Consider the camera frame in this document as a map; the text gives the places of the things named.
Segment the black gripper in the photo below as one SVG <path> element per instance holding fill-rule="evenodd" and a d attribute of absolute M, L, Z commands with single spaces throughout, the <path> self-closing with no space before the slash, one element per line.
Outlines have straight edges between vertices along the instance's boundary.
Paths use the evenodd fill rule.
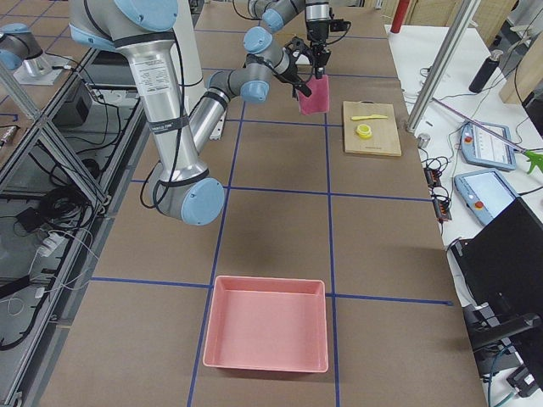
<path fill-rule="evenodd" d="M 303 80 L 298 74 L 297 67 L 297 62 L 301 56 L 306 57 L 311 64 L 312 54 L 314 59 L 314 76 L 319 80 L 322 78 L 322 51 L 320 46 L 314 46 L 311 51 L 302 38 L 294 36 L 283 48 L 283 56 L 287 58 L 286 61 L 288 64 L 285 68 L 277 69 L 277 78 L 280 82 L 292 86 L 294 97 L 298 97 L 299 95 L 310 97 L 312 94 L 312 90 L 309 86 L 310 80 Z"/>
<path fill-rule="evenodd" d="M 306 34 L 310 42 L 312 55 L 314 59 L 321 60 L 321 70 L 325 70 L 328 60 L 331 57 L 331 51 L 327 48 L 330 23 L 330 19 L 307 20 L 305 22 Z"/>

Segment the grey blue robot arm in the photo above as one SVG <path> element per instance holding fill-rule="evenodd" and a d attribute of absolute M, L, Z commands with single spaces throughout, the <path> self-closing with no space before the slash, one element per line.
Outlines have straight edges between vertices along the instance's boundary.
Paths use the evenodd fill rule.
<path fill-rule="evenodd" d="M 245 66 L 214 74 L 192 113 L 185 107 L 184 80 L 171 52 L 179 48 L 175 1 L 72 1 L 70 32 L 75 42 L 123 55 L 130 66 L 160 161 L 150 176 L 151 208 L 189 225 L 211 223 L 225 193 L 199 157 L 229 102 L 242 97 L 263 103 L 272 77 L 311 93 L 298 75 L 292 53 L 273 33 L 296 17 L 307 1 L 252 1 L 253 15 L 266 22 L 244 36 Z"/>
<path fill-rule="evenodd" d="M 249 0 L 249 15 L 263 20 L 272 33 L 279 32 L 287 23 L 305 13 L 307 39 L 313 55 L 313 72 L 320 80 L 325 73 L 331 52 L 327 39 L 332 23 L 329 1 L 325 0 Z"/>

